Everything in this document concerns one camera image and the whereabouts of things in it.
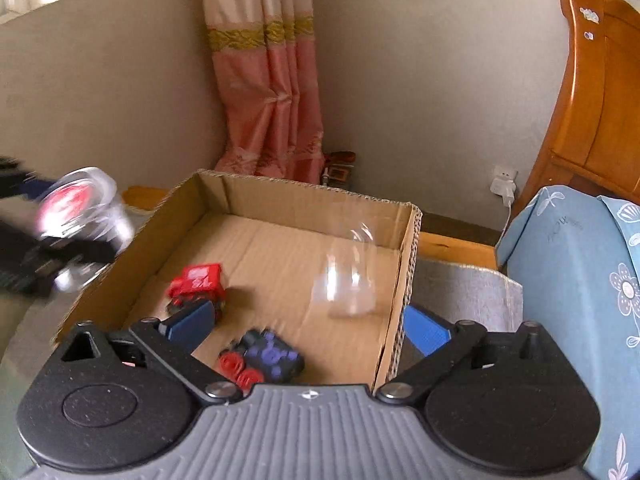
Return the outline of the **red toy train block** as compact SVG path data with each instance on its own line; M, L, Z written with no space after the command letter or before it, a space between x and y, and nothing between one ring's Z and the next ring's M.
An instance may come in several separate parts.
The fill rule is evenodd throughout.
M226 305L224 272L220 263L186 266L168 286L166 307L169 315L174 315L190 302L208 300L214 307L214 319L219 322Z

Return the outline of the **clear jar red lid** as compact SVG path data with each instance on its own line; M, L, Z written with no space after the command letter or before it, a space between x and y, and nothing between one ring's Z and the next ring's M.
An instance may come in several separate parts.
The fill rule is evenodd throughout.
M134 238L116 182L96 167L72 171L40 195L35 232L40 238L105 242L116 254Z

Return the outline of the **clear plastic cup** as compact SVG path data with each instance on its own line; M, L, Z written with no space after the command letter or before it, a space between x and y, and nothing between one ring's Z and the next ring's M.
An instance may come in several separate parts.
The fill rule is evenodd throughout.
M359 318L376 309L378 246L370 226L359 222L336 238L312 285L310 304L330 318Z

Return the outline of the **brown cardboard box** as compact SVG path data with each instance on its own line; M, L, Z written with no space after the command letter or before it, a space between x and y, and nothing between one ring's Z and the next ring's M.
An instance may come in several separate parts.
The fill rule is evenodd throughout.
M110 332L162 318L169 283L218 263L221 322L195 351L214 364L251 328L303 353L304 382L382 385L396 375L422 214L392 202L294 181L199 171L174 188L58 328Z

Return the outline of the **wooden headboard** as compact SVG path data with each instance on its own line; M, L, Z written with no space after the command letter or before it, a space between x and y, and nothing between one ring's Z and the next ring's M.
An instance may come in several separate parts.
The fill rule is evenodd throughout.
M561 0L561 10L564 77L514 214L555 184L639 201L639 12L625 0Z

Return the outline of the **pink curtain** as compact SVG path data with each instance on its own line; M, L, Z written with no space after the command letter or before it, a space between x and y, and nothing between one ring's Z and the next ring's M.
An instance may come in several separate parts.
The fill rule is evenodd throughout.
M323 168L312 0L203 0L228 138L216 168L318 183Z

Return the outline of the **white wall charger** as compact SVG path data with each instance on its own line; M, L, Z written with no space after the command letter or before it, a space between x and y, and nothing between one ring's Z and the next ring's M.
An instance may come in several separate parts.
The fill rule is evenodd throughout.
M495 196L499 196L502 199L503 206L510 208L515 200L516 191L518 186L516 185L516 177L518 176L518 170L506 167L495 166L494 176L490 182L490 192Z

